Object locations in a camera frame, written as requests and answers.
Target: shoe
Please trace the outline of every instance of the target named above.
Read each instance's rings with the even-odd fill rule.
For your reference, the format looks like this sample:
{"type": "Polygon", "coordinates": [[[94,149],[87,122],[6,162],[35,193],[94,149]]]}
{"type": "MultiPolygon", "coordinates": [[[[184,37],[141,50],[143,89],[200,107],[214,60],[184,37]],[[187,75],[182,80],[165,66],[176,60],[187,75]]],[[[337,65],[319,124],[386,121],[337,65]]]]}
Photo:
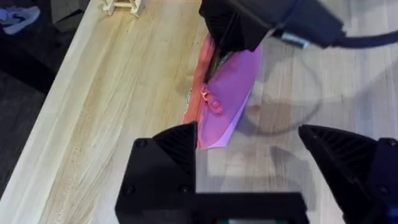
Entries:
{"type": "Polygon", "coordinates": [[[36,21],[40,15],[40,9],[37,6],[29,8],[11,7],[6,9],[8,18],[1,21],[2,29],[8,35],[14,35],[29,24],[36,21]]]}

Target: wooden table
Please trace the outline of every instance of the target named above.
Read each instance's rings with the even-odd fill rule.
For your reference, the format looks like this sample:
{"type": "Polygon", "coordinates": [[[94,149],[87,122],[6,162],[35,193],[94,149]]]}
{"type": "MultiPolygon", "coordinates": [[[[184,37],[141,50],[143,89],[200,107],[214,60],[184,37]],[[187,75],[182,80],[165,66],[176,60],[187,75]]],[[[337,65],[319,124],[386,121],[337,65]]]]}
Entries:
{"type": "MultiPolygon", "coordinates": [[[[327,0],[350,34],[398,29],[394,0],[327,0]]],[[[138,20],[92,0],[0,202],[0,223],[117,223],[135,138],[180,124],[206,34],[199,0],[153,0],[138,20]]],[[[312,223],[342,223],[297,134],[303,123],[398,133],[398,44],[297,50],[264,63],[226,149],[197,153],[198,190],[301,191],[312,223]]]]}

